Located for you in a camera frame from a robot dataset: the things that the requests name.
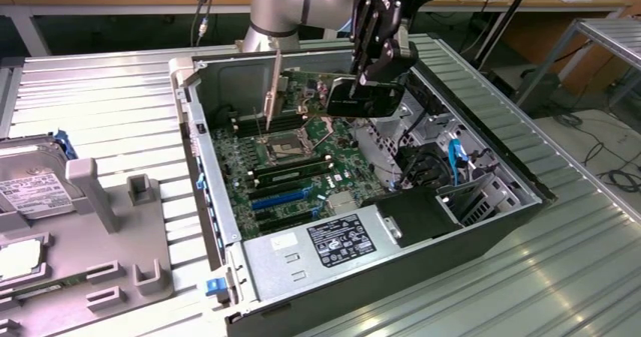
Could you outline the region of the grey plastic parts rack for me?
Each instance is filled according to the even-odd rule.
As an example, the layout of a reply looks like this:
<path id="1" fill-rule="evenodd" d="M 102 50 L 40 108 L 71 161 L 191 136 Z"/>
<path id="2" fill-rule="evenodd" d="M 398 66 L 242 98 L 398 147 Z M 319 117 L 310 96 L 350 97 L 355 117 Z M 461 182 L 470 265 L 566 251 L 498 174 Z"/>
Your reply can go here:
<path id="1" fill-rule="evenodd" d="M 47 337 L 158 302 L 174 293 L 159 183 L 147 175 L 103 187 L 91 158 L 66 164 L 83 197 L 74 210 L 30 220 L 0 212 L 0 249 L 42 242 L 30 275 L 0 278 L 0 292 L 74 275 L 87 282 L 25 300 L 0 299 L 0 336 Z"/>

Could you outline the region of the hard disk in blue carrier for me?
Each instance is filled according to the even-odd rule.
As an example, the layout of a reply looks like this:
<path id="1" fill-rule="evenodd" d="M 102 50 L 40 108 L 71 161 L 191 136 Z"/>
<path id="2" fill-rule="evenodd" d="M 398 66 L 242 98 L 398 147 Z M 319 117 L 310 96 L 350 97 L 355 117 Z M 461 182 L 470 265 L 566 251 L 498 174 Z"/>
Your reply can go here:
<path id="1" fill-rule="evenodd" d="M 78 155 L 63 130 L 0 139 L 0 212 L 35 220 L 74 210 L 84 196 L 66 178 Z"/>

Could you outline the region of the silver slotted disk bay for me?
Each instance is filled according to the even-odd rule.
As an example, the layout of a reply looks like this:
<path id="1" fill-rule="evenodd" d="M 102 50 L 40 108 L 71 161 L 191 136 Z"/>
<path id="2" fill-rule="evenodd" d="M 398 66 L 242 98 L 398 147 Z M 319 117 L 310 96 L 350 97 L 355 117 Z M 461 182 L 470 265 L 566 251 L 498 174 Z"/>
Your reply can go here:
<path id="1" fill-rule="evenodd" d="M 447 185 L 437 190 L 457 222 L 468 227 L 496 216 L 520 212 L 542 203 L 542 199 L 521 184 L 505 182 L 496 174 Z"/>

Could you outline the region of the CPU socket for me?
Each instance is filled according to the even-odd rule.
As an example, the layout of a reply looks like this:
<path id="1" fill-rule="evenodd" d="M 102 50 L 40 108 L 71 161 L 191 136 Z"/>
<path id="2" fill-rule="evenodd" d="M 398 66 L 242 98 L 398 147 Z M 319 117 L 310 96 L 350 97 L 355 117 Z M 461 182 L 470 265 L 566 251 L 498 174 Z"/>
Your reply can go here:
<path id="1" fill-rule="evenodd" d="M 307 159 L 313 155 L 309 134 L 302 128 L 262 136 L 257 139 L 257 147 L 270 166 Z"/>

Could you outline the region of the green graphics card black shroud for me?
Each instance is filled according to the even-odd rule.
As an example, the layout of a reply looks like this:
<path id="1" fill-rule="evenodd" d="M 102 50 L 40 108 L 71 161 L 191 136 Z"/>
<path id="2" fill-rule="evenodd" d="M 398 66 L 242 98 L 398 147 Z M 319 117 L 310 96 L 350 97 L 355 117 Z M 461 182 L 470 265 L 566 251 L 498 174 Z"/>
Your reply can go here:
<path id="1" fill-rule="evenodd" d="M 283 55 L 277 49 L 271 88 L 265 96 L 263 115 L 266 130 L 270 130 L 275 116 L 279 77 L 282 72 Z M 405 88 L 398 83 L 362 82 L 361 78 L 349 76 L 334 79 L 330 96 L 327 98 L 326 115 L 338 117 L 385 117 L 397 110 Z"/>

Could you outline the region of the silver chipset heatsink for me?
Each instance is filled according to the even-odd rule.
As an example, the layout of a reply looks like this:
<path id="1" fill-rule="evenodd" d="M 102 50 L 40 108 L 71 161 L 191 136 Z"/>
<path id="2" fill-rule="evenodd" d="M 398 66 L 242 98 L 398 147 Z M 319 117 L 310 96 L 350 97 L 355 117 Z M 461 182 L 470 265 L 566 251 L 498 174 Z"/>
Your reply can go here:
<path id="1" fill-rule="evenodd" d="M 341 191 L 329 196 L 327 202 L 337 214 L 345 213 L 345 211 L 351 211 L 359 207 L 349 191 Z"/>

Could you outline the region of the blue case latch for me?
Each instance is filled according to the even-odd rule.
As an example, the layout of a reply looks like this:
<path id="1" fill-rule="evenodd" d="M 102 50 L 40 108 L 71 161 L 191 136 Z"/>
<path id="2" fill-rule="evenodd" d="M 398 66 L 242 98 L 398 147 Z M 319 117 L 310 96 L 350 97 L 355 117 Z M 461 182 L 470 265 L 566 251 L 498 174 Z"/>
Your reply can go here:
<path id="1" fill-rule="evenodd" d="M 222 296 L 227 293 L 227 280 L 224 277 L 210 278 L 204 282 L 204 295 Z"/>

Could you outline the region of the silver CPU chip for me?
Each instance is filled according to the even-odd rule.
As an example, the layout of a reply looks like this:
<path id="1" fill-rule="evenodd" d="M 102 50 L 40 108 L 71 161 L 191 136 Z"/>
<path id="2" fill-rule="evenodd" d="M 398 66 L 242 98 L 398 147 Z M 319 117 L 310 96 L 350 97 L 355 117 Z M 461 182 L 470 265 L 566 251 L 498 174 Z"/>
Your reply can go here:
<path id="1" fill-rule="evenodd" d="M 0 249 L 0 278 L 12 279 L 30 275 L 40 264 L 42 242 L 30 239 Z"/>

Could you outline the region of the open black PC case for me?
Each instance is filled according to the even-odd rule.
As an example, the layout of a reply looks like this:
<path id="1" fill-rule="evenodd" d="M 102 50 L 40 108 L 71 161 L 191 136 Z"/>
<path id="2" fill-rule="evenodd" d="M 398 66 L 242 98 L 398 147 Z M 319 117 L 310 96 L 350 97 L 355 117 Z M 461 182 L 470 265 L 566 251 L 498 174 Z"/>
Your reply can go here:
<path id="1" fill-rule="evenodd" d="M 486 80 L 442 41 L 419 38 L 417 46 L 418 62 L 397 80 L 405 88 L 399 105 L 411 101 L 431 113 L 447 110 L 453 114 L 447 155 L 462 183 L 496 174 L 514 187 L 518 183 L 533 191 L 542 203 L 465 227 L 437 195 L 438 189 L 419 185 L 390 191 L 377 177 L 382 190 L 357 209 L 377 207 L 401 252 L 345 279 L 271 301 L 257 297 L 243 248 L 250 239 L 243 239 L 236 225 L 211 132 L 231 119 L 254 119 L 253 107 L 259 118 L 266 119 L 263 105 L 275 52 L 187 56 L 170 61 L 190 180 L 212 270 L 210 278 L 224 277 L 227 282 L 227 293 L 208 298 L 222 303 L 215 319 L 228 337 L 299 334 L 481 257 L 554 201 L 550 189 L 465 102 L 473 95 L 492 94 Z M 329 47 L 282 54 L 273 121 L 289 115 L 327 116 L 334 79 L 351 76 L 349 49 Z M 382 118 L 330 117 L 349 121 L 354 132 L 358 120 Z M 195 182 L 202 173 L 206 188 L 198 190 Z"/>

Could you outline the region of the brown cardboard box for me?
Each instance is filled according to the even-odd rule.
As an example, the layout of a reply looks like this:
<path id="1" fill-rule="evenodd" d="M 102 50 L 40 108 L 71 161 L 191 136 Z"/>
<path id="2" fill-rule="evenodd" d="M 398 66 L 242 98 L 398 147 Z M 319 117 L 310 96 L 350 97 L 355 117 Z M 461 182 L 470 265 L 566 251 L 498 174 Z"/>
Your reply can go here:
<path id="1" fill-rule="evenodd" d="M 532 63 L 540 64 L 572 22 L 578 18 L 598 18 L 606 12 L 522 12 L 513 17 L 501 41 Z M 604 87 L 622 70 L 610 52 L 600 46 L 592 47 L 570 73 L 562 78 L 562 85 L 572 92 L 584 89 L 594 91 Z"/>

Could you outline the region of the grey power supply unit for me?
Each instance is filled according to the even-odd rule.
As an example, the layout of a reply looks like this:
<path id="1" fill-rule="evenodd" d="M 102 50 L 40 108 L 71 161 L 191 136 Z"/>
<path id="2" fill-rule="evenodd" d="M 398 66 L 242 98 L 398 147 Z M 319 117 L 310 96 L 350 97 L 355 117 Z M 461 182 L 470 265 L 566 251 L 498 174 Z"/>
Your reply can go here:
<path id="1" fill-rule="evenodd" d="M 401 252 L 375 206 L 251 239 L 243 248 L 261 301 L 323 287 Z"/>

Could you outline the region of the blue expansion slot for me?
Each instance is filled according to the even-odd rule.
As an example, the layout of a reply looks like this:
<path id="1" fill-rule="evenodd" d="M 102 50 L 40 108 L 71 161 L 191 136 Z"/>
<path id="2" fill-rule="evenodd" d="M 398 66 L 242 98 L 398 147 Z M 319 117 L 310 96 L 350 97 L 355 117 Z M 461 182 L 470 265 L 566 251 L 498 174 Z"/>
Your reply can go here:
<path id="1" fill-rule="evenodd" d="M 301 191 L 297 191 L 297 192 L 282 194 L 279 196 L 270 197 L 265 200 L 258 200 L 258 201 L 253 202 L 251 209 L 253 210 L 259 210 L 259 209 L 271 208 L 273 206 L 279 206 L 279 205 L 283 205 L 285 203 L 289 203 L 289 202 L 295 202 L 295 201 L 299 201 L 299 200 L 305 200 L 307 198 L 307 196 L 309 196 L 309 191 L 307 190 L 301 190 Z"/>

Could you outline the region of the long black expansion slot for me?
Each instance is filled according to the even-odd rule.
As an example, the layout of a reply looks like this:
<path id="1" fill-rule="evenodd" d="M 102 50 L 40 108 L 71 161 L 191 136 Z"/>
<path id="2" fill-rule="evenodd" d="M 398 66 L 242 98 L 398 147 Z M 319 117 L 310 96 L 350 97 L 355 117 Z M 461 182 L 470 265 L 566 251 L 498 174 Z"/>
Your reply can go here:
<path id="1" fill-rule="evenodd" d="M 303 188 L 305 186 L 301 182 L 289 182 L 279 185 L 273 185 L 270 187 L 259 188 L 251 193 L 249 193 L 247 197 L 250 200 L 259 200 L 262 198 L 267 198 L 290 191 L 297 191 Z"/>
<path id="2" fill-rule="evenodd" d="M 307 205 L 287 205 L 277 206 L 270 209 L 262 209 L 254 212 L 254 219 L 257 222 L 265 222 L 269 220 L 283 219 L 298 214 L 310 213 L 311 208 Z"/>
<path id="3" fill-rule="evenodd" d="M 277 230 L 287 229 L 290 227 L 309 223 L 313 220 L 313 214 L 303 213 L 273 221 L 266 221 L 265 223 L 261 223 L 261 225 L 258 226 L 258 230 L 261 233 L 271 233 Z"/>

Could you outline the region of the metal socket cover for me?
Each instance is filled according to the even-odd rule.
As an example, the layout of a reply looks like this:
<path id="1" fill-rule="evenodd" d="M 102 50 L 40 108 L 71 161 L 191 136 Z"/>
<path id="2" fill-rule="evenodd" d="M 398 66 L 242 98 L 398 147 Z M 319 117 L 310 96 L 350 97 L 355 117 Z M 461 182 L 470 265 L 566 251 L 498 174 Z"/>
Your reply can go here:
<path id="1" fill-rule="evenodd" d="M 338 136 L 334 126 L 334 118 L 329 116 L 306 117 L 302 127 L 297 130 L 302 137 L 303 145 L 309 152 L 329 144 Z"/>

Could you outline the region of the black tripod pole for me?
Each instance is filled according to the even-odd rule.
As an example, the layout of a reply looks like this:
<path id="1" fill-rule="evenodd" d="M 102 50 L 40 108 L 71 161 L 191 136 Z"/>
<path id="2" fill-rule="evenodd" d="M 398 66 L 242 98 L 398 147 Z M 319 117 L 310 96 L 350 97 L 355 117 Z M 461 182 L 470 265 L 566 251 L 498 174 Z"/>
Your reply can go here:
<path id="1" fill-rule="evenodd" d="M 502 33 L 508 27 L 509 22 L 512 21 L 513 16 L 520 9 L 524 0 L 513 0 L 508 10 L 502 12 L 498 16 L 498 19 L 492 27 L 492 30 L 488 34 L 488 37 L 484 41 L 482 47 L 480 48 L 474 59 L 472 60 L 472 66 L 480 70 L 488 60 L 489 55 L 492 54 L 492 50 L 496 46 L 497 41 L 501 38 Z"/>

